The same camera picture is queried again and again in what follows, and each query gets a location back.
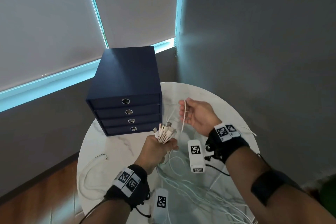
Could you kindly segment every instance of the navy blue drawer cabinet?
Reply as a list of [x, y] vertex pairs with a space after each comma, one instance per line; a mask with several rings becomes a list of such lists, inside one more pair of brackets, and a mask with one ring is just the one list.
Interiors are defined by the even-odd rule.
[[106, 136], [158, 127], [162, 93], [154, 47], [106, 49], [86, 102]]

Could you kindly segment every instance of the white marble tabletop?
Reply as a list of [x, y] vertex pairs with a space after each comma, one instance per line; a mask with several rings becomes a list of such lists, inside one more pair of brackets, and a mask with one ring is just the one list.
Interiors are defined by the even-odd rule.
[[[203, 143], [206, 141], [206, 138], [195, 132], [189, 124], [185, 124], [183, 133], [180, 134], [182, 122], [179, 121], [178, 102], [187, 97], [210, 103], [217, 116], [224, 123], [236, 126], [243, 133], [243, 137], [250, 144], [251, 149], [256, 153], [259, 153], [259, 148], [253, 134], [249, 130], [242, 128], [248, 128], [248, 125], [238, 112], [220, 97], [202, 88], [177, 82], [162, 82], [161, 89], [163, 122], [165, 123], [166, 118], [173, 112], [170, 122], [172, 123], [172, 127], [177, 129], [175, 138], [178, 139], [180, 150], [178, 152], [173, 152], [172, 155], [182, 154], [187, 156], [188, 140], [199, 139], [203, 141]], [[94, 120], [85, 135], [77, 165], [78, 195], [85, 214], [102, 200], [105, 192], [111, 186], [113, 179], [119, 171], [123, 167], [127, 167], [134, 163], [140, 154], [146, 137], [152, 134], [152, 132], [145, 132], [106, 137], [98, 122]], [[105, 155], [99, 156], [100, 154], [106, 154], [107, 160], [105, 160]], [[188, 179], [189, 177], [190, 179], [196, 178], [205, 186], [210, 186], [218, 175], [218, 172], [212, 169], [207, 169], [205, 174], [192, 174], [189, 165], [182, 165], [178, 158], [172, 159], [171, 162], [172, 167], [176, 172], [185, 174], [184, 179]], [[224, 165], [218, 160], [212, 159], [211, 164], [226, 170]], [[153, 174], [148, 176], [148, 182], [151, 191], [162, 184], [161, 179], [155, 170]], [[212, 223], [223, 223], [223, 218], [221, 218], [219, 214], [210, 214], [199, 211], [185, 198], [182, 198], [175, 193], [173, 188], [169, 185], [164, 184], [164, 188], [169, 190], [168, 209], [172, 224], [208, 223], [209, 220], [211, 220]], [[232, 179], [224, 175], [220, 176], [212, 189], [218, 193], [229, 191], [231, 195], [241, 198]], [[146, 204], [139, 206], [139, 209], [145, 214], [148, 214], [149, 212], [149, 206]], [[148, 223], [148, 219], [142, 217], [134, 210], [131, 212], [127, 223], [145, 224]]]

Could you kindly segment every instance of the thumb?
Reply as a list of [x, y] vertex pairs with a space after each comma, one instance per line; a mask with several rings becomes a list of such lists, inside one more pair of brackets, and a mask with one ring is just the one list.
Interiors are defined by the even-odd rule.
[[173, 149], [175, 150], [176, 148], [178, 148], [177, 140], [175, 138], [172, 138], [168, 142], [166, 142], [163, 146], [164, 146], [166, 151], [170, 151], [170, 150], [173, 150]]
[[191, 98], [187, 98], [186, 101], [187, 101], [188, 105], [191, 106], [191, 107], [195, 107], [198, 104], [198, 101], [195, 101]]

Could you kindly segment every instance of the forearm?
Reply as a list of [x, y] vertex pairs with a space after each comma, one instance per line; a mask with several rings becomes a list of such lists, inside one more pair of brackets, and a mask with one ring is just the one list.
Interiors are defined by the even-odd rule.
[[94, 209], [83, 224], [125, 224], [130, 212], [124, 200], [108, 200]]
[[251, 187], [270, 167], [250, 148], [239, 148], [225, 164], [240, 194], [260, 224], [336, 223], [334, 217], [318, 202], [289, 185], [277, 189], [265, 207], [251, 193]]

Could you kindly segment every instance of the roller blind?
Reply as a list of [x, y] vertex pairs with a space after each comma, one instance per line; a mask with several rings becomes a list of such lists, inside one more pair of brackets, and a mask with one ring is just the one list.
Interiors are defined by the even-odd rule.
[[176, 0], [96, 0], [110, 48], [148, 46], [174, 37]]
[[0, 0], [0, 91], [99, 59], [91, 0]]

